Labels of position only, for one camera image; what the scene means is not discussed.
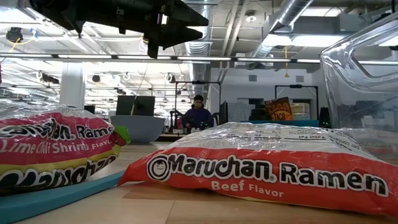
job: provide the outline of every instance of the gray bowl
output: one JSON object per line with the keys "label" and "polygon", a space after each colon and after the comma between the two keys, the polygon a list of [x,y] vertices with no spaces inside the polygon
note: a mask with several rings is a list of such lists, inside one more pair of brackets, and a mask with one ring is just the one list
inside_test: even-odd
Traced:
{"label": "gray bowl", "polygon": [[126,126],[131,142],[149,143],[155,141],[163,131],[164,118],[152,116],[116,115],[111,117],[111,123]]}

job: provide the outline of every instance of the person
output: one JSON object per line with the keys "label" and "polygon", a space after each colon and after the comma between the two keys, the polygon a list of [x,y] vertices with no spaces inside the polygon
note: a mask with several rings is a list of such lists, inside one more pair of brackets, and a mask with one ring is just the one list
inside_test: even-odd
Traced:
{"label": "person", "polygon": [[213,127],[213,117],[211,113],[205,109],[203,96],[195,96],[191,107],[192,109],[189,109],[182,118],[184,128],[188,128],[188,130],[200,128],[203,130]]}

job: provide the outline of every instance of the plastic wrapper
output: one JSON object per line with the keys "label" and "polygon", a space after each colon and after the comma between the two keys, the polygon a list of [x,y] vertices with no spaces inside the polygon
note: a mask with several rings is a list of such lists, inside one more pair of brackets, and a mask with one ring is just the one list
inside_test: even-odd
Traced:
{"label": "plastic wrapper", "polygon": [[83,182],[125,140],[105,120],[67,106],[0,104],[0,194]]}
{"label": "plastic wrapper", "polygon": [[346,131],[227,123],[132,163],[119,184],[161,182],[246,200],[398,216],[398,168]]}

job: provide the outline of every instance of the column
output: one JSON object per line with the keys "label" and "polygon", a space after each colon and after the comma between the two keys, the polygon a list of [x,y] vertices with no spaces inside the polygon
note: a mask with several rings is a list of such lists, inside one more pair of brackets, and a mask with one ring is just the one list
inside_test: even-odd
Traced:
{"label": "column", "polygon": [[218,84],[210,84],[208,92],[208,100],[206,102],[207,109],[211,114],[218,113],[220,110],[220,88]]}
{"label": "column", "polygon": [[86,75],[82,63],[63,63],[60,104],[84,108]]}

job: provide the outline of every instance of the desk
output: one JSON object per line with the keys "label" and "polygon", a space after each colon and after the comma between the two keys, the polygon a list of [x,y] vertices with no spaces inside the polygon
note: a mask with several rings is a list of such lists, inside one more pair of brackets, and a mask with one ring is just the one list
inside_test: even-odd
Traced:
{"label": "desk", "polygon": [[[155,142],[148,146],[125,146],[116,161],[91,179],[121,171],[131,162],[162,149],[167,144]],[[392,224],[397,223],[397,220],[321,208],[248,202],[207,190],[182,190],[161,184],[131,183],[19,223]]]}

